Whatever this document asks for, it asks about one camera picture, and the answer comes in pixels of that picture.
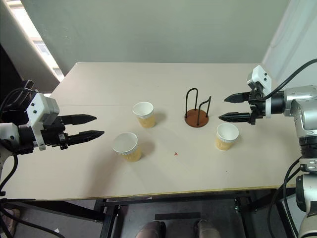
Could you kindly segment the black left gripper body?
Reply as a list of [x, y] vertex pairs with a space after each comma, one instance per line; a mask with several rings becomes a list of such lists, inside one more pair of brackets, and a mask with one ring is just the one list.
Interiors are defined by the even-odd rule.
[[61, 150], [67, 149], [68, 134], [65, 131], [67, 116], [57, 116], [50, 125], [44, 125], [41, 134], [45, 145], [51, 147], [59, 146]]

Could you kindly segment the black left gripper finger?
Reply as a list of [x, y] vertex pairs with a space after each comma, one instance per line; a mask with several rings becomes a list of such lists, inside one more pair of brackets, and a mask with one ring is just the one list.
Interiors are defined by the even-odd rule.
[[70, 135], [67, 137], [67, 145], [71, 146], [71, 145], [89, 142], [91, 140], [94, 140], [102, 136], [104, 133], [105, 133], [104, 131], [89, 130], [89, 131], [80, 132], [76, 135]]
[[66, 115], [66, 116], [61, 116], [60, 118], [64, 125], [85, 124], [97, 119], [95, 116], [86, 115], [86, 114]]

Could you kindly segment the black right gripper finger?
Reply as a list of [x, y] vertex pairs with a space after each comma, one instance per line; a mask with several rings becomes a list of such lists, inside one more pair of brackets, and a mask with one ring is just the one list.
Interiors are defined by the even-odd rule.
[[242, 103], [244, 101], [248, 101], [249, 96], [250, 96], [250, 92], [235, 93], [226, 97], [224, 101], [229, 103]]
[[230, 112], [220, 115], [218, 118], [226, 122], [249, 122], [251, 115], [250, 113]]

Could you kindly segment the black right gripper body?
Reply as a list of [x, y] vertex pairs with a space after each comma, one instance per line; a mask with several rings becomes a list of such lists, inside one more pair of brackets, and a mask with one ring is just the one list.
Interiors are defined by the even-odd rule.
[[250, 104], [250, 124], [256, 124], [256, 119], [262, 119], [265, 116], [265, 101], [259, 101], [258, 98], [263, 96], [263, 87], [260, 83], [250, 83], [251, 92], [248, 103]]

